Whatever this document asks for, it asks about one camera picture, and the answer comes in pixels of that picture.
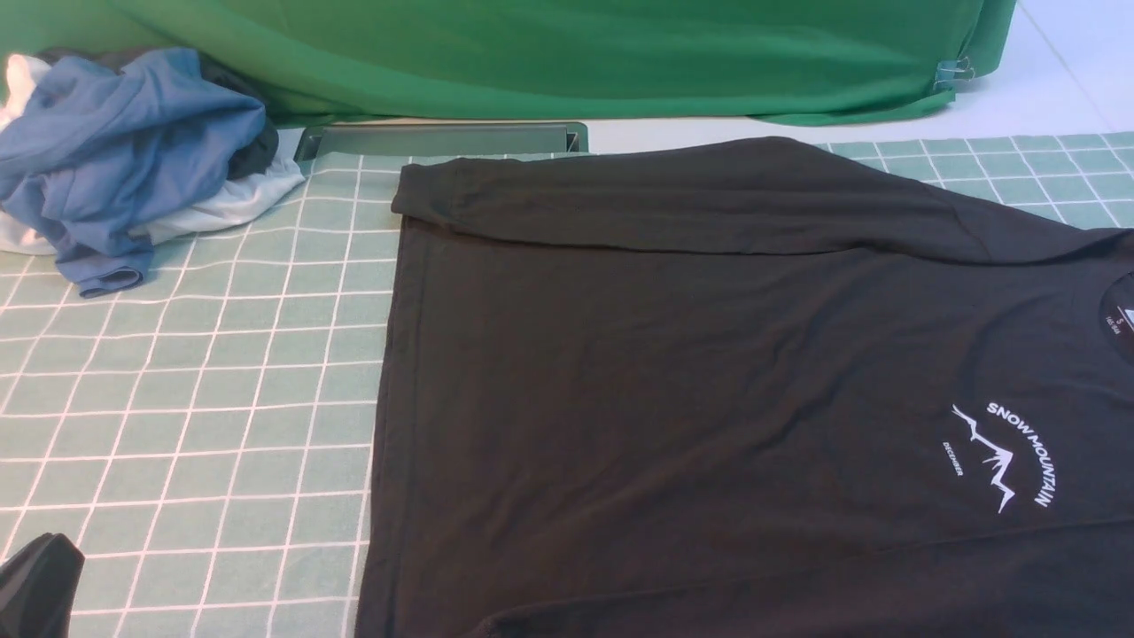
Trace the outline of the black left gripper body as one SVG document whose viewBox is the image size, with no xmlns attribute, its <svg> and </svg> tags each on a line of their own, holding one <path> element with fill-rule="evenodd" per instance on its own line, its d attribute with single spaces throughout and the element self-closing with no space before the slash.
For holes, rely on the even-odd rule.
<svg viewBox="0 0 1134 638">
<path fill-rule="evenodd" d="M 44 533 L 1 569 L 1 635 L 67 637 L 85 556 L 64 533 Z"/>
</svg>

